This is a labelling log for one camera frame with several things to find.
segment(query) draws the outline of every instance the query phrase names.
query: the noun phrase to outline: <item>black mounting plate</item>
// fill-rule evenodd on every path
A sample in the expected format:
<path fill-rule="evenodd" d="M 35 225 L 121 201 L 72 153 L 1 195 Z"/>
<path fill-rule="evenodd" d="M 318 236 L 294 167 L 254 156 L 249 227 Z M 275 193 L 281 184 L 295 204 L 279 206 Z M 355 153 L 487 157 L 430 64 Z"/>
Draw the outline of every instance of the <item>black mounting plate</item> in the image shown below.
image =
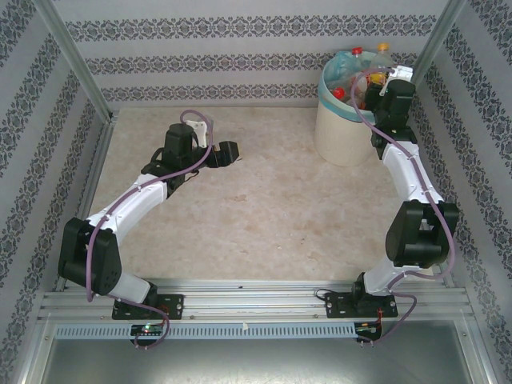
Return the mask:
<path fill-rule="evenodd" d="M 325 294 L 327 318 L 376 318 L 378 309 L 383 318 L 396 318 L 398 311 L 393 295 L 370 296 L 354 304 L 351 292 L 333 292 Z"/>
<path fill-rule="evenodd" d="M 183 314 L 182 294 L 159 294 L 156 308 L 163 310 L 169 316 L 169 320 L 181 320 Z M 152 310 L 143 310 L 137 306 L 131 306 L 124 302 L 114 302 L 112 309 L 113 320 L 162 320 L 162 316 Z"/>

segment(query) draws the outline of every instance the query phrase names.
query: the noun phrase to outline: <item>red bottle cap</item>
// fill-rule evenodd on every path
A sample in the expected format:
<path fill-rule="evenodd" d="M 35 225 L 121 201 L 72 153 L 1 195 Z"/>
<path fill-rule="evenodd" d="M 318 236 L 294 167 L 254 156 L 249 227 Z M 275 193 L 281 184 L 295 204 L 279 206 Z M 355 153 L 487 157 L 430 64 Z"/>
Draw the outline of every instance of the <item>red bottle cap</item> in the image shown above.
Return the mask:
<path fill-rule="evenodd" d="M 341 100 L 345 97 L 345 90 L 341 88 L 340 86 L 334 90 L 331 91 L 333 93 L 333 96 L 336 97 L 336 99 Z"/>

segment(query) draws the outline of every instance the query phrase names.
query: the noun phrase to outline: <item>bucket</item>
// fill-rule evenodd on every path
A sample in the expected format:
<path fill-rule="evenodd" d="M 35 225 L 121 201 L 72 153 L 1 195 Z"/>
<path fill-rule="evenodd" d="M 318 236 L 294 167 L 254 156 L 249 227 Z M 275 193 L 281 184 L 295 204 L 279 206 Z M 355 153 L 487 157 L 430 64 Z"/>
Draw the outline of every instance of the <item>bucket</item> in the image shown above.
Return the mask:
<path fill-rule="evenodd" d="M 343 72 L 343 55 L 351 52 L 339 52 L 329 60 L 322 71 L 318 84 L 318 112 L 314 129 L 314 147 L 318 154 L 336 166 L 357 166 L 364 163 L 374 148 L 370 143 L 371 129 L 362 123 L 352 106 L 337 100 L 327 89 L 326 82 L 336 80 Z M 375 56 L 363 52 L 361 60 L 367 62 L 367 68 Z M 374 123 L 374 114 L 361 111 L 363 116 Z"/>

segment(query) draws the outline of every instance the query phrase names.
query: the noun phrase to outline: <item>beige floor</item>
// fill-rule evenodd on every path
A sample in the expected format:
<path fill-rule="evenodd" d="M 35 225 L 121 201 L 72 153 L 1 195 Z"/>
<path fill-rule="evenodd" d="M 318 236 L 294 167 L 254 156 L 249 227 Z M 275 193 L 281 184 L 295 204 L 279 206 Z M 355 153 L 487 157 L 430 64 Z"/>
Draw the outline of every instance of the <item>beige floor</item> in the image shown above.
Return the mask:
<path fill-rule="evenodd" d="M 125 108 L 93 203 L 97 212 L 139 175 L 183 108 Z M 372 156 L 340 168 L 314 150 L 316 109 L 201 108 L 214 140 L 241 160 L 202 169 L 125 238 L 125 270 L 143 278 L 356 278 L 384 255 L 400 201 Z"/>

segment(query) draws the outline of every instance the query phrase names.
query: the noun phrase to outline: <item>robotic arm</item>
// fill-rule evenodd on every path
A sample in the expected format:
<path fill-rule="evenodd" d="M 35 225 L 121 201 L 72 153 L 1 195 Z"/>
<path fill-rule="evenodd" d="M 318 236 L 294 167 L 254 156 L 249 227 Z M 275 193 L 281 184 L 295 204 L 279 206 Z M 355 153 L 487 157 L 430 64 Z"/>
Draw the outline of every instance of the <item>robotic arm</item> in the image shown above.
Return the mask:
<path fill-rule="evenodd" d="M 397 317 L 398 311 L 390 286 L 398 284 L 397 278 L 429 269 L 446 260 L 449 242 L 443 229 L 444 222 L 453 234 L 458 209 L 455 204 L 444 202 L 432 187 L 418 155 L 417 139 L 406 125 L 412 97 L 415 92 L 410 82 L 412 69 L 398 66 L 384 86 L 372 84 L 365 97 L 367 109 L 375 116 L 375 127 L 384 133 L 372 135 L 372 145 L 379 158 L 390 170 L 403 200 L 402 206 L 386 236 L 386 256 L 372 270 L 361 274 L 349 293 L 329 292 L 322 300 L 326 303 L 328 318 Z M 221 142 L 219 150 L 210 152 L 203 164 L 192 170 L 208 166 L 228 166 L 238 158 L 234 142 Z M 169 318 L 181 318 L 183 297 L 157 293 L 157 287 L 122 270 L 118 246 L 128 231 L 153 207 L 164 202 L 185 182 L 185 175 L 155 180 L 179 170 L 189 169 L 206 155 L 206 126 L 197 122 L 173 124 L 166 133 L 163 148 L 159 148 L 142 174 L 129 188 L 137 192 L 123 200 L 101 225 L 93 245 L 92 291 L 110 295 L 135 304 L 153 308 L 178 308 Z M 114 201 L 101 212 L 86 220 L 72 218 L 64 228 L 58 272 L 64 278 L 86 286 L 86 255 L 93 230 L 104 220 Z M 114 319 L 159 318 L 148 310 L 140 310 L 127 303 L 116 302 Z M 375 340 L 378 334 L 365 334 Z"/>
<path fill-rule="evenodd" d="M 93 292 L 152 307 L 158 306 L 159 302 L 164 299 L 163 295 L 157 294 L 155 285 L 122 270 L 118 247 L 126 234 L 144 215 L 167 200 L 185 182 L 185 175 L 182 174 L 165 181 L 156 181 L 155 179 L 193 166 L 206 154 L 206 148 L 206 124 L 204 122 L 187 121 L 186 124 L 173 124 L 169 127 L 164 147 L 154 153 L 151 161 L 142 168 L 142 174 L 127 190 L 138 189 L 138 191 L 124 199 L 107 215 L 108 220 L 102 224 L 96 236 L 91 267 Z M 228 166 L 237 158 L 237 144 L 221 142 L 219 149 L 212 150 L 206 160 L 192 172 L 197 173 L 199 168 L 204 166 L 209 168 Z M 58 272 L 61 276 L 81 286 L 86 286 L 86 254 L 90 237 L 100 220 L 121 198 L 116 199 L 108 207 L 86 220 L 72 218 L 68 221 L 64 227 L 58 264 Z M 119 313 L 131 314 L 137 311 L 140 312 L 140 310 L 131 308 L 120 310 Z"/>
<path fill-rule="evenodd" d="M 374 113 L 375 128 L 388 137 L 374 130 L 371 142 L 389 169 L 403 203 L 386 235 L 386 256 L 359 275 L 351 292 L 324 296 L 328 318 L 371 318 L 377 314 L 379 318 L 397 317 L 390 287 L 395 288 L 408 274 L 424 276 L 420 272 L 444 262 L 448 255 L 448 237 L 431 204 L 439 210 L 450 236 L 457 225 L 458 208 L 444 202 L 432 186 L 418 154 L 418 141 L 406 125 L 415 92 L 411 77 L 411 68 L 398 66 L 384 86 L 372 84 L 366 92 L 366 108 Z M 382 328 L 376 329 L 358 334 L 366 341 L 376 340 Z"/>

